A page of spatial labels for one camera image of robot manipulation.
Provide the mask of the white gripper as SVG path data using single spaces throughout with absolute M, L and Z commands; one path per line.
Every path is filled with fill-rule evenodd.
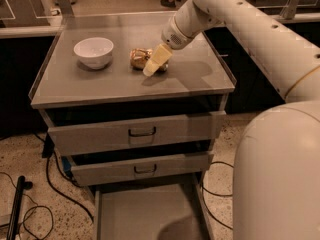
M 151 57 L 148 59 L 143 69 L 143 74 L 147 77 L 152 76 L 171 58 L 172 49 L 181 50 L 193 41 L 192 38 L 185 36 L 179 30 L 174 17 L 171 17 L 164 26 L 161 38 L 164 43 L 159 44 L 153 50 Z

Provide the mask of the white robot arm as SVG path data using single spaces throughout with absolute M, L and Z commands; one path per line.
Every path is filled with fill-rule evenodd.
M 143 72 L 223 23 L 284 99 L 244 130 L 233 169 L 233 240 L 320 240 L 319 49 L 246 0 L 187 0 Z

